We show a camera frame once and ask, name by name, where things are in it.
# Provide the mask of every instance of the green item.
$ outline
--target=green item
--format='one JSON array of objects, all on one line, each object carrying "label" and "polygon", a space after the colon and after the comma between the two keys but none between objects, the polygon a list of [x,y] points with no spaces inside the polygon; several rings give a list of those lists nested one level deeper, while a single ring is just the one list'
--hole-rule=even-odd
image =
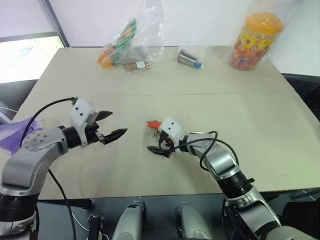
[{"label": "green item", "polygon": [[120,36],[115,41],[114,50],[115,53],[112,57],[112,64],[119,64],[120,60],[120,51],[128,45],[131,39],[135,36],[137,31],[137,20],[133,18],[128,25],[124,28]]}]

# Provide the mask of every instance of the orange lid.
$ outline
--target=orange lid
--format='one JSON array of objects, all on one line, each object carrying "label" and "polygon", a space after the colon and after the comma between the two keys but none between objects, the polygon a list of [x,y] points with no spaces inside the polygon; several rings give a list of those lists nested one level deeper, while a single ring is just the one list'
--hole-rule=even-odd
[{"label": "orange lid", "polygon": [[257,12],[248,16],[245,26],[261,34],[277,34],[284,27],[281,20],[270,12]]}]

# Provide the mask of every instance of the black wire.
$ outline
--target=black wire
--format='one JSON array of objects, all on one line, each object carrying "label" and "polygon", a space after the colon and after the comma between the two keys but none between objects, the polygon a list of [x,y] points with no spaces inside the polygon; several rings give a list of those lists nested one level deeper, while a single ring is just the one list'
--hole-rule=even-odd
[{"label": "black wire", "polygon": [[60,99],[60,100],[57,100],[57,101],[53,101],[47,105],[45,105],[43,108],[41,108],[39,111],[37,111],[35,113],[35,115],[33,115],[33,117],[30,119],[30,121],[28,122],[28,124],[25,126],[25,129],[24,129],[24,132],[22,134],[22,137],[21,137],[21,141],[20,141],[20,147],[22,146],[22,142],[24,141],[26,135],[27,135],[27,132],[32,124],[32,122],[36,119],[36,117],[43,111],[45,110],[46,108],[54,105],[54,104],[58,104],[58,103],[61,103],[61,102],[66,102],[66,101],[72,101],[74,98],[73,97],[68,97],[68,98],[63,98],[63,99]]},{"label": "black wire", "polygon": [[[66,102],[66,101],[73,101],[75,98],[74,97],[68,97],[68,98],[63,98],[63,99],[60,99],[60,100],[57,100],[57,101],[53,101],[47,105],[45,105],[44,107],[42,107],[39,111],[37,111],[33,117],[29,120],[29,122],[27,123],[24,131],[23,131],[23,134],[22,134],[22,137],[21,137],[21,141],[20,141],[20,147],[22,146],[22,143],[24,141],[24,138],[26,137],[27,135],[27,132],[32,124],[32,122],[36,119],[36,117],[43,111],[45,110],[46,108],[54,105],[54,104],[58,104],[58,103],[61,103],[61,102]],[[48,170],[49,174],[51,175],[52,179],[54,180],[54,182],[56,183],[56,185],[58,186],[58,188],[60,189],[61,193],[62,193],[62,196],[63,196],[63,199],[64,199],[64,203],[66,205],[66,207],[68,208],[68,211],[69,211],[69,216],[70,216],[70,221],[71,221],[71,226],[72,226],[72,233],[73,233],[73,240],[77,240],[77,233],[76,233],[76,226],[75,226],[75,220],[74,220],[74,217],[72,215],[72,210],[71,210],[71,207],[70,207],[70,203],[69,203],[69,200],[67,199],[66,197],[66,194],[65,194],[65,191],[63,190],[62,186],[60,185],[60,183],[58,182],[58,180],[56,179],[55,175],[53,174],[53,172],[49,169]],[[38,211],[38,207],[36,207],[35,209],[35,217],[36,217],[36,231],[37,233],[39,232],[39,225],[40,225],[40,217],[39,217],[39,211]]]},{"label": "black wire", "polygon": [[35,221],[36,221],[35,232],[36,232],[36,234],[38,234],[39,228],[40,228],[40,217],[39,217],[38,206],[35,206]]},{"label": "black wire", "polygon": [[[179,148],[182,148],[182,147],[185,147],[187,145],[190,145],[190,144],[193,144],[193,143],[197,143],[197,142],[201,142],[201,141],[212,141],[212,143],[210,144],[210,146],[208,147],[208,149],[203,153],[203,155],[201,156],[200,158],[200,167],[205,170],[205,171],[208,171],[208,169],[206,167],[203,166],[203,160],[206,156],[206,154],[210,151],[210,149],[214,146],[214,144],[216,142],[219,142],[223,145],[225,145],[227,148],[230,149],[230,151],[232,152],[233,156],[234,156],[234,160],[236,162],[236,164],[239,165],[239,159],[238,159],[238,156],[236,154],[236,151],[228,144],[226,143],[225,141],[222,141],[220,139],[217,139],[218,137],[218,132],[217,131],[210,131],[208,132],[209,134],[214,134],[214,137],[213,138],[200,138],[200,139],[196,139],[196,140],[192,140],[192,141],[188,141],[188,142],[185,142],[185,143],[182,143],[176,147],[173,147],[173,148],[170,148],[170,149],[163,149],[161,148],[161,142],[159,142],[158,146],[159,146],[159,149],[161,149],[162,151],[164,152],[173,152],[174,150],[176,149],[179,149]],[[225,217],[230,217],[229,215],[229,211],[228,209],[225,207],[225,204],[226,204],[226,198],[224,197],[223,200],[222,200],[222,206],[221,206],[221,220],[222,220],[222,225],[223,225],[223,228],[224,228],[224,232],[225,232],[225,235],[227,236],[228,240],[230,240],[230,237],[229,237],[229,234],[228,234],[228,230],[227,230],[227,225],[226,225],[226,221],[225,221]]]},{"label": "black wire", "polygon": [[55,175],[53,174],[53,172],[49,169],[49,174],[51,175],[52,179],[55,181],[56,185],[58,186],[58,188],[60,189],[63,199],[64,199],[64,203],[66,205],[66,207],[68,208],[69,211],[69,215],[70,215],[70,220],[71,220],[71,226],[72,226],[72,232],[73,232],[73,240],[77,240],[77,234],[76,234],[76,226],[75,226],[75,220],[74,220],[74,216],[72,215],[72,210],[70,207],[70,202],[68,200],[68,198],[66,197],[65,191],[63,190],[62,186],[60,185],[60,183],[58,182],[58,180],[56,179]]},{"label": "black wire", "polygon": [[203,161],[205,159],[205,156],[207,155],[207,153],[212,149],[212,147],[215,145],[217,137],[218,137],[218,132],[217,131],[211,131],[209,132],[210,134],[214,134],[214,137],[212,139],[212,143],[210,144],[210,146],[207,148],[207,150],[205,150],[205,152],[202,154],[201,158],[200,158],[200,168],[202,168],[203,170],[209,172],[208,168],[206,168],[205,166],[203,166]]},{"label": "black wire", "polygon": [[190,144],[194,144],[194,143],[202,142],[202,141],[212,141],[211,145],[208,147],[208,149],[203,153],[203,155],[202,155],[201,158],[200,158],[200,167],[201,167],[203,170],[208,171],[207,168],[203,167],[202,162],[203,162],[206,154],[210,151],[210,149],[211,149],[211,148],[213,147],[213,145],[215,144],[215,142],[219,142],[219,143],[222,143],[223,145],[225,145],[227,148],[230,149],[230,151],[232,152],[232,154],[233,154],[233,156],[234,156],[235,162],[239,165],[239,159],[238,159],[238,156],[237,156],[237,154],[236,154],[236,151],[235,151],[228,143],[226,143],[225,141],[222,141],[222,140],[220,140],[220,139],[217,139],[217,137],[218,137],[218,132],[217,132],[217,131],[210,131],[210,132],[208,132],[208,133],[209,133],[209,134],[215,134],[215,135],[214,135],[213,138],[208,138],[208,137],[206,137],[206,138],[200,138],[200,139],[196,139],[196,140],[184,142],[184,143],[182,143],[182,144],[180,144],[180,145],[178,145],[178,146],[175,146],[175,147],[173,147],[173,148],[170,148],[170,149],[163,149],[163,148],[161,147],[161,142],[159,142],[159,143],[158,143],[158,148],[159,148],[160,150],[162,150],[163,152],[171,153],[171,152],[173,152],[173,151],[176,150],[176,149],[183,148],[183,147],[185,147],[185,146],[187,146],[187,145],[190,145]]},{"label": "black wire", "polygon": [[229,217],[227,215],[227,209],[225,207],[225,204],[226,204],[226,198],[223,197],[222,206],[221,206],[221,221],[222,221],[224,233],[225,233],[226,237],[228,238],[228,240],[230,240],[230,237],[229,237],[229,234],[228,234],[228,230],[227,230],[227,225],[226,225],[226,222],[225,222],[225,217]]}]

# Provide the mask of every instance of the table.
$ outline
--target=table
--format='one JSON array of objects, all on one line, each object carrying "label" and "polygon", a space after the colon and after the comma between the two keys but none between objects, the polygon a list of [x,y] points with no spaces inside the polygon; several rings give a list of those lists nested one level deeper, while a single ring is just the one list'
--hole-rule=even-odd
[{"label": "table", "polygon": [[[78,96],[114,113],[98,122],[102,133],[128,128],[113,143],[74,148],[53,163],[68,198],[220,193],[196,157],[167,159],[146,149],[156,139],[145,122],[167,116],[186,131],[217,130],[259,191],[320,187],[320,123],[270,61],[239,71],[223,61],[224,47],[213,47],[197,70],[177,63],[176,51],[166,47],[158,67],[133,74],[121,67],[97,70],[99,48],[62,48],[53,57],[15,121],[49,102]],[[48,128],[67,127],[71,108],[60,103],[38,119]],[[0,159],[1,168],[8,156]],[[51,177],[39,198],[62,199]]]}]

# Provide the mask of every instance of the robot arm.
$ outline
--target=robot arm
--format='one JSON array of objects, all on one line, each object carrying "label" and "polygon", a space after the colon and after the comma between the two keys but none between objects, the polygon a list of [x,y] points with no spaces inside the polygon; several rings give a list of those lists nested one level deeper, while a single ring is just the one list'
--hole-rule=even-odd
[{"label": "robot arm", "polygon": [[71,127],[35,131],[6,162],[0,184],[0,236],[16,235],[30,228],[35,219],[38,196],[51,164],[69,149],[95,142],[108,144],[127,129],[104,136],[95,121],[112,112],[96,111],[93,104],[78,98],[71,111]]},{"label": "robot arm", "polygon": [[205,154],[203,164],[224,193],[232,222],[241,231],[244,238],[313,239],[292,227],[281,226],[277,215],[252,184],[253,180],[245,177],[226,148],[217,143],[210,147],[214,140],[211,134],[187,133],[170,117],[162,122],[158,130],[160,132],[159,148],[148,147],[152,152],[156,154],[162,152],[166,157],[170,157],[172,153],[170,149],[175,148],[177,153],[188,152],[198,158],[202,158]]}]

